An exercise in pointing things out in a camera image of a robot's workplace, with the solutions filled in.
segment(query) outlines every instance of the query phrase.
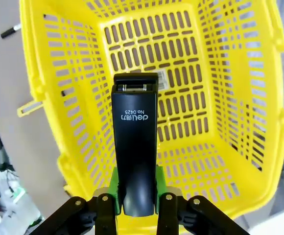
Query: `yellow plastic crate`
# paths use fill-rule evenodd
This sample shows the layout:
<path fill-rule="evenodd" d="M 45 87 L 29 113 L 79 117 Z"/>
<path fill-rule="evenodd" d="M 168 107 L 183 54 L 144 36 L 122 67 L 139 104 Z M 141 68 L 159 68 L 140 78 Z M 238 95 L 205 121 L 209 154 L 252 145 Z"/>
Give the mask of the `yellow plastic crate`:
<path fill-rule="evenodd" d="M 167 184 L 231 218 L 272 198 L 284 159 L 284 33 L 273 0 L 20 3 L 31 93 L 70 193 L 90 199 L 109 184 L 114 74 L 157 71 L 157 163 Z M 118 218 L 121 233 L 156 225 L 156 215 Z"/>

